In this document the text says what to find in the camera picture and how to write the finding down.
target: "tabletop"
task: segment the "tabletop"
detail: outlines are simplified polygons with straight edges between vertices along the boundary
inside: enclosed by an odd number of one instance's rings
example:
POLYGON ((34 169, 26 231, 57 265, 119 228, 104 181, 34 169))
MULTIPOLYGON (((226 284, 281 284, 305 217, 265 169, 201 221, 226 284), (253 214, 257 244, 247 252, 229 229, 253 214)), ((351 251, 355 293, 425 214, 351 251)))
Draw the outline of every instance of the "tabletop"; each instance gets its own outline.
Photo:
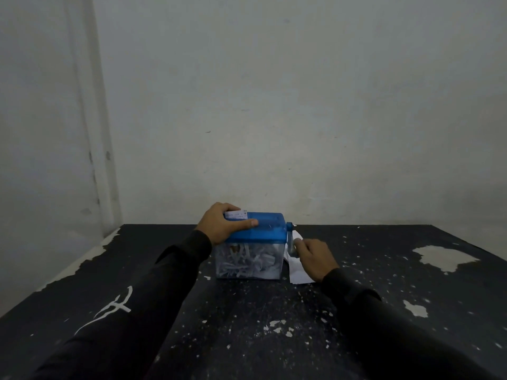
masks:
MULTIPOLYGON (((26 377, 193 227, 126 224, 104 253, 5 314, 0 379, 26 377)), ((326 241, 352 279, 399 313, 507 378, 506 261, 431 225, 296 230, 326 241)), ((286 263, 277 281, 217 280, 211 257, 146 378, 368 378, 334 312, 318 285, 289 282, 286 263)))

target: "person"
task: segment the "person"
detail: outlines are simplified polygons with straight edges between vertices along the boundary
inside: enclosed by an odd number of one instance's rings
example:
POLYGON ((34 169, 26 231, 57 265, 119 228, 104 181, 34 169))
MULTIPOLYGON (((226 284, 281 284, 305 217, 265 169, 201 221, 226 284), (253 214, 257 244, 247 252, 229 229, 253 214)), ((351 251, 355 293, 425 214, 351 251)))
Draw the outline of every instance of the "person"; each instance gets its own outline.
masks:
MULTIPOLYGON (((148 274, 81 327, 31 379, 143 378, 212 246, 258 225, 225 220, 223 213, 234 210, 239 208, 215 203, 186 239, 163 251, 148 274)), ((295 248, 307 274, 336 306, 342 331, 372 378, 496 378, 398 315, 376 291, 348 279, 326 243, 296 239, 295 248)))

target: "hand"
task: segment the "hand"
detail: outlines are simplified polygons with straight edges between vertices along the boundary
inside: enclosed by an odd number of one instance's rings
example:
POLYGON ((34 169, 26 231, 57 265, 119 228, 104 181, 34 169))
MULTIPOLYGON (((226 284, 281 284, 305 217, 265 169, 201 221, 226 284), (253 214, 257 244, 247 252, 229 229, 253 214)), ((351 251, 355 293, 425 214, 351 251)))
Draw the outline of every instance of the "hand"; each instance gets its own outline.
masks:
POLYGON ((223 243, 232 233, 238 230, 249 230, 256 227, 259 222, 256 219, 248 219, 242 221, 228 221, 224 218, 226 211, 239 211, 238 208, 229 203, 214 203, 210 209, 202 216, 201 221, 197 224, 196 230, 200 230, 212 245, 223 243))
POLYGON ((320 283, 326 274, 339 268, 327 244, 323 241, 295 239, 294 246, 305 272, 313 281, 320 283))

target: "white paint chip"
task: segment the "white paint chip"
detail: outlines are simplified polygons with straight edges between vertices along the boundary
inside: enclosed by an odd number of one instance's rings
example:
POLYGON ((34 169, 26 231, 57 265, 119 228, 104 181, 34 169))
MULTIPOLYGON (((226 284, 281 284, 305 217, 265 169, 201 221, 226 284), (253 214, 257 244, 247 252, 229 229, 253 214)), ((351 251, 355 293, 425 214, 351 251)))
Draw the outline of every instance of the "white paint chip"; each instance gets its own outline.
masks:
POLYGON ((424 306, 410 304, 407 300, 403 300, 403 304, 405 304, 405 308, 412 312, 414 316, 428 317, 428 312, 424 306))
POLYGON ((48 281, 44 286, 37 289, 35 292, 40 292, 42 289, 47 287, 49 284, 54 283, 55 281, 61 280, 65 277, 72 276, 73 274, 76 274, 78 269, 81 267, 81 264, 85 262, 86 260, 92 260, 94 257, 100 256, 105 252, 105 246, 109 244, 115 236, 118 235, 119 228, 116 229, 113 233, 111 233, 109 236, 107 236, 100 245, 97 245, 96 247, 90 249, 88 252, 86 252, 83 256, 78 258, 75 262, 73 262, 71 265, 69 265, 67 268, 65 268, 63 271, 61 271, 59 274, 54 276, 54 278, 51 281, 48 281))
POLYGON ((456 249, 447 249, 434 245, 416 248, 413 252, 419 253, 422 256, 420 261, 423 264, 433 265, 434 267, 440 268, 444 273, 456 272, 459 264, 480 261, 478 258, 467 255, 456 249))

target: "sheet of paper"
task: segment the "sheet of paper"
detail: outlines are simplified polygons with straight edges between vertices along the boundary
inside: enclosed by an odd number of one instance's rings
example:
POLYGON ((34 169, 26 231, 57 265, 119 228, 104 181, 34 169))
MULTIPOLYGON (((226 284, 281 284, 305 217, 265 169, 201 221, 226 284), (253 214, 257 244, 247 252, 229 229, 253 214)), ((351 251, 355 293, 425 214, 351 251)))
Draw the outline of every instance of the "sheet of paper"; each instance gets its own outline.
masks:
MULTIPOLYGON (((302 239, 303 237, 296 231, 292 231, 292 238, 294 239, 302 239)), ((283 254, 283 258, 288 263, 288 272, 289 279, 291 284, 307 284, 314 283, 310 276, 305 272, 299 257, 289 256, 287 251, 287 244, 285 245, 285 251, 283 254)))
POLYGON ((231 220, 231 219, 243 220, 243 219, 248 218, 248 215, 247 215, 245 209, 240 209, 239 211, 228 211, 228 212, 225 212, 224 215, 225 215, 225 218, 228 220, 231 220))

